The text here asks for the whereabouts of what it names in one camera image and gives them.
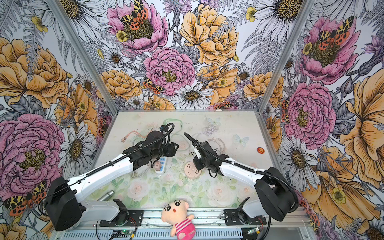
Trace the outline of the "pink plug adapter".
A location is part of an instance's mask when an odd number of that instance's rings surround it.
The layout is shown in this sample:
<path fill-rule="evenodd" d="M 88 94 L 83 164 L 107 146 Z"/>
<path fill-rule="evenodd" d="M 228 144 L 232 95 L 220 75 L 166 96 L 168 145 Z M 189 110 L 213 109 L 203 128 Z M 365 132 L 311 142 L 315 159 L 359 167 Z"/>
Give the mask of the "pink plug adapter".
<path fill-rule="evenodd" d="M 160 161 L 155 162 L 154 164 L 154 170 L 160 171 L 162 169 L 162 163 Z"/>

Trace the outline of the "round pink socket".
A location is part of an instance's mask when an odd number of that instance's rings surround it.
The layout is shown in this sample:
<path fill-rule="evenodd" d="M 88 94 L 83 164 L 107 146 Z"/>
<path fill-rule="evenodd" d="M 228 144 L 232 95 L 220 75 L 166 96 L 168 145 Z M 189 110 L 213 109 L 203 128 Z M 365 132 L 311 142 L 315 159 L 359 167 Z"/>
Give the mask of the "round pink socket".
<path fill-rule="evenodd" d="M 191 180 L 198 179 L 202 174 L 202 171 L 197 170 L 193 161 L 186 163 L 184 167 L 184 172 L 186 177 Z"/>

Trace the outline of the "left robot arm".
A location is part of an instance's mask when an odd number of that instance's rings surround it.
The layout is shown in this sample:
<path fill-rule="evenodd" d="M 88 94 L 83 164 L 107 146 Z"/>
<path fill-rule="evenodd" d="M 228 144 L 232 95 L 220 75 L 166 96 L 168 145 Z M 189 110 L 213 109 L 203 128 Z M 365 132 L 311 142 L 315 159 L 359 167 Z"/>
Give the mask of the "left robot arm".
<path fill-rule="evenodd" d="M 81 222 L 93 220 L 124 225 L 129 212 L 121 200 L 87 201 L 87 197 L 118 177 L 143 166 L 152 168 L 162 157 L 173 157 L 179 148 L 171 142 L 174 127 L 174 124 L 161 126 L 158 131 L 149 133 L 144 141 L 94 170 L 68 180 L 55 179 L 43 203 L 54 229 L 66 231 Z"/>

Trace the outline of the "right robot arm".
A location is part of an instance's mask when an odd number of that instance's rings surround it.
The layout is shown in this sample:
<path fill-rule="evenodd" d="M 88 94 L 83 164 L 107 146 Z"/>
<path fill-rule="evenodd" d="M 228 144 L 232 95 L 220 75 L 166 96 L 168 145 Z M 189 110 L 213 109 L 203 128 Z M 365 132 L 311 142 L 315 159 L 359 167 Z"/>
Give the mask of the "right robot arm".
<path fill-rule="evenodd" d="M 299 198 L 278 169 L 252 168 L 227 155 L 218 155 L 207 141 L 201 143 L 191 139 L 191 142 L 194 147 L 193 162 L 198 170 L 208 169 L 215 177 L 232 178 L 256 190 L 256 200 L 247 197 L 238 207 L 238 218 L 244 224 L 261 216 L 281 222 L 288 213 L 298 209 Z"/>

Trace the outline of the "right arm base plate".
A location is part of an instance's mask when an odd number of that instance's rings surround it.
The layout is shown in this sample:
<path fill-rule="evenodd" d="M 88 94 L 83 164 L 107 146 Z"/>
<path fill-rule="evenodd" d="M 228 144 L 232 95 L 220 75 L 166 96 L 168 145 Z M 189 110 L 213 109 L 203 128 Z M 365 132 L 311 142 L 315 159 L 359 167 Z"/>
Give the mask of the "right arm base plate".
<path fill-rule="evenodd" d="M 251 218 L 238 209 L 224 209 L 224 220 L 226 226 L 264 226 L 267 224 L 267 219 L 263 216 Z"/>

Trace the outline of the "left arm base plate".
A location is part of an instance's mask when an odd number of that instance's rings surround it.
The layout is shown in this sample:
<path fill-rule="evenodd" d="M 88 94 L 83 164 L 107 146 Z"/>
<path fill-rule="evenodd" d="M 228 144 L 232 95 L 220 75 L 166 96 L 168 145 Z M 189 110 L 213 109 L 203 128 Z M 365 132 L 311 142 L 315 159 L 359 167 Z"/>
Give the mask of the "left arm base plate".
<path fill-rule="evenodd" d="M 142 225 L 144 210 L 121 211 L 110 221 L 101 220 L 100 227 L 140 227 Z"/>

